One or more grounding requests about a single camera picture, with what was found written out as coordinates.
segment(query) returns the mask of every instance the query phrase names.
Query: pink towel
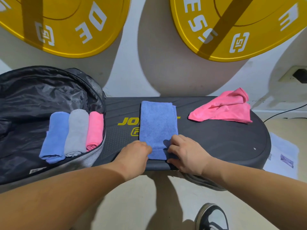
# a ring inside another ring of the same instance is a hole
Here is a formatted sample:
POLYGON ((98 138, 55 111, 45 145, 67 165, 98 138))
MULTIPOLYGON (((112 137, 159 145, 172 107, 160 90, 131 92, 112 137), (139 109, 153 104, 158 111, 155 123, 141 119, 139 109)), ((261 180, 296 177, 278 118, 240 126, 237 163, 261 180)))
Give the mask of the pink towel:
POLYGON ((190 120, 202 122, 207 119, 227 120, 240 123, 252 123, 250 105, 247 93, 238 88, 235 91, 225 91, 212 101, 192 111, 190 120))
POLYGON ((101 144, 103 134, 103 114, 96 111, 90 113, 86 137, 87 151, 93 150, 101 144))

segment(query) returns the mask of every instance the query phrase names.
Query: yellow weight plate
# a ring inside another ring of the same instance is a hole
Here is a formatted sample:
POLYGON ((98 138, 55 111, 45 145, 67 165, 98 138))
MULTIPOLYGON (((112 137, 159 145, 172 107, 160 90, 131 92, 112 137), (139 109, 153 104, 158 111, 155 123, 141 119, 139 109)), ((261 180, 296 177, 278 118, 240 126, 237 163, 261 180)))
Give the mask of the yellow weight plate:
POLYGON ((185 44, 213 61, 264 53, 307 26, 307 0, 170 0, 185 44))
POLYGON ((0 25, 51 54, 83 58, 117 38, 130 0, 0 0, 0 25))

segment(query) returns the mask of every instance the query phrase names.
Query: wall outlet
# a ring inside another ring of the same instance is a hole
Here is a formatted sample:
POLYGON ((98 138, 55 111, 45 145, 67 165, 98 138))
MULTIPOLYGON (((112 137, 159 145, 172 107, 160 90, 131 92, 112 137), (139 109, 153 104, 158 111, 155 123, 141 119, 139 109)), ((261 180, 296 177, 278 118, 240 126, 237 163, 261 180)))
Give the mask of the wall outlet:
POLYGON ((301 66, 301 65, 292 66, 292 67, 285 73, 285 75, 283 75, 278 81, 280 81, 280 82, 297 82, 297 83, 300 83, 300 82, 293 76, 293 74, 294 74, 298 69, 307 69, 307 66, 301 66))

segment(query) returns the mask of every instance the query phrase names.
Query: blue towel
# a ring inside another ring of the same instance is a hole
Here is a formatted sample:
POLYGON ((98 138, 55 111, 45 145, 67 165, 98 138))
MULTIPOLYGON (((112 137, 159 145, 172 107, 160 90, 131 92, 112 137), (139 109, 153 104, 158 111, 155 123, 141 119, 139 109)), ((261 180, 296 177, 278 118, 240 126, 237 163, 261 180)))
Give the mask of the blue towel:
POLYGON ((39 157, 49 164, 65 159, 64 146, 69 131, 69 114, 55 112, 50 116, 49 131, 41 147, 39 157))
POLYGON ((170 139, 178 135, 176 106, 168 102, 142 101, 140 141, 153 149, 151 160, 167 160, 170 139))

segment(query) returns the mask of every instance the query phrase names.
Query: black step platform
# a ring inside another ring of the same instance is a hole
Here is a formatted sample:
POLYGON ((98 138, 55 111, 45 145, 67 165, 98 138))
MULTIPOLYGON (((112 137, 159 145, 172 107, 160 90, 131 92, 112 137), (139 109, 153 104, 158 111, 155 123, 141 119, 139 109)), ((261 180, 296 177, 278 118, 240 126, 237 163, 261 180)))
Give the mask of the black step platform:
MULTIPOLYGON (((177 109, 178 132, 198 142, 210 155, 224 161, 262 169, 271 151, 268 130, 251 111, 253 123, 224 120, 193 122, 190 112, 208 103, 214 96, 203 97, 116 97, 106 99, 106 141, 93 166, 109 163, 120 150, 138 139, 140 106, 144 100, 172 102, 177 109)), ((146 170, 176 170, 161 160, 148 160, 146 170)))

